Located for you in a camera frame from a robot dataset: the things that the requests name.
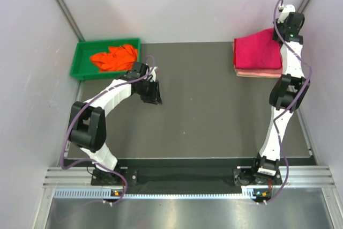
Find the magenta pink t-shirt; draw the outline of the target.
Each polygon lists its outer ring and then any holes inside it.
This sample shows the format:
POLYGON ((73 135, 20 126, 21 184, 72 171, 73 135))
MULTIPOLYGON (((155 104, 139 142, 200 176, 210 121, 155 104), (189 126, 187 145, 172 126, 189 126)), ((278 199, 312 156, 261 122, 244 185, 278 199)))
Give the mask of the magenta pink t-shirt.
POLYGON ((279 69, 282 66, 280 46, 273 40, 274 29, 236 38, 236 45, 241 54, 250 61, 254 68, 279 69))

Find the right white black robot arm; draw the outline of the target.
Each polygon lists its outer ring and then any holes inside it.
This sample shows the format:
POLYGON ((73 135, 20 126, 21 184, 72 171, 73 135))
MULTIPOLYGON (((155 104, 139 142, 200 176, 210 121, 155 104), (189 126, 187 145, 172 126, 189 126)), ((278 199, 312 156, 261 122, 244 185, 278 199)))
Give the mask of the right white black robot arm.
POLYGON ((282 140, 288 122, 310 86, 309 77, 303 73, 301 60, 303 36, 300 30, 304 21, 303 14, 286 10, 275 20, 273 40, 281 44, 283 68, 269 97, 271 120, 265 142, 250 170, 250 177, 257 184, 277 178, 282 140))

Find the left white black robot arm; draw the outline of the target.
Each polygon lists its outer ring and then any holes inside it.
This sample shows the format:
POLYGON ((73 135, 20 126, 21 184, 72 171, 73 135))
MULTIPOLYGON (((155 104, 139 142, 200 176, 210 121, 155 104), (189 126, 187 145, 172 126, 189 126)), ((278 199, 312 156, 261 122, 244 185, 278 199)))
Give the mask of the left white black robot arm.
POLYGON ((160 105, 157 67, 134 62, 131 70, 113 79, 100 93, 71 107, 66 141, 79 147, 94 165, 95 184, 116 185, 122 178, 118 159, 106 144, 106 117, 122 101, 136 94, 142 102, 160 105))

